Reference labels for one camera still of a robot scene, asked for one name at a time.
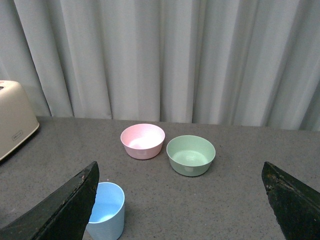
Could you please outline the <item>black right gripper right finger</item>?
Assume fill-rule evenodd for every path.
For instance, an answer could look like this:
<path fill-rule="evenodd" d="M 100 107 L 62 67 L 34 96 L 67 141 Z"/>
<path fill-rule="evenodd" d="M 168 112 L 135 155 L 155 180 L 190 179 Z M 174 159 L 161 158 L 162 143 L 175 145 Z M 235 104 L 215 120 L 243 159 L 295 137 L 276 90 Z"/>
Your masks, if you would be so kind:
<path fill-rule="evenodd" d="M 318 240 L 320 193 L 268 161 L 261 178 L 285 239 Z"/>

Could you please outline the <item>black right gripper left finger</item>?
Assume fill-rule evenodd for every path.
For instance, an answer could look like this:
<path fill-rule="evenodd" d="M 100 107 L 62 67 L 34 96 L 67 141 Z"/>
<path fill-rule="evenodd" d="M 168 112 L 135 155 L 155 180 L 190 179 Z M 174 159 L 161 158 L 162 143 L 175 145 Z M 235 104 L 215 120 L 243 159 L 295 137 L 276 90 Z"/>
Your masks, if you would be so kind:
<path fill-rule="evenodd" d="M 81 240 L 95 203 L 96 161 L 0 230 L 2 240 Z"/>

